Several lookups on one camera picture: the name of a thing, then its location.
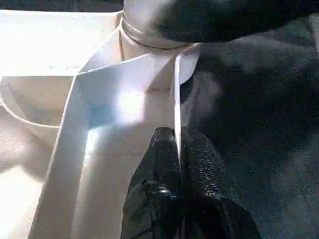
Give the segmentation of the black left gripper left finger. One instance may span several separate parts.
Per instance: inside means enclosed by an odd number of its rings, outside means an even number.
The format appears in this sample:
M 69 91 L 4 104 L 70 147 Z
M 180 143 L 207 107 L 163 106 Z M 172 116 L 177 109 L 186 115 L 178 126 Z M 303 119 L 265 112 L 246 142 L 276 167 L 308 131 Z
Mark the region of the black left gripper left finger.
M 159 127 L 135 170 L 123 206 L 122 239 L 176 239 L 183 213 L 174 131 Z

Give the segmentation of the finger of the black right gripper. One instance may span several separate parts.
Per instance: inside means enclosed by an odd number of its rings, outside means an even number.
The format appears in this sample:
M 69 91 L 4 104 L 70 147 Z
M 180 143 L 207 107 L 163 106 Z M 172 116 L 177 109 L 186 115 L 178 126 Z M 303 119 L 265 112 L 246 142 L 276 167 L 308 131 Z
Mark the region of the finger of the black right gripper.
M 154 29 L 177 42 L 226 42 L 318 12 L 317 0 L 172 0 Z

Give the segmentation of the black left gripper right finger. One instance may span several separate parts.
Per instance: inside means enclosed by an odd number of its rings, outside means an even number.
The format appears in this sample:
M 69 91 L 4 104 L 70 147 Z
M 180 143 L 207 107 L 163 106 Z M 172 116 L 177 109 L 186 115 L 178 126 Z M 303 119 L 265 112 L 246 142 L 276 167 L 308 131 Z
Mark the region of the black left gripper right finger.
M 201 132 L 181 129 L 188 239 L 259 239 L 251 214 L 237 203 L 223 158 Z

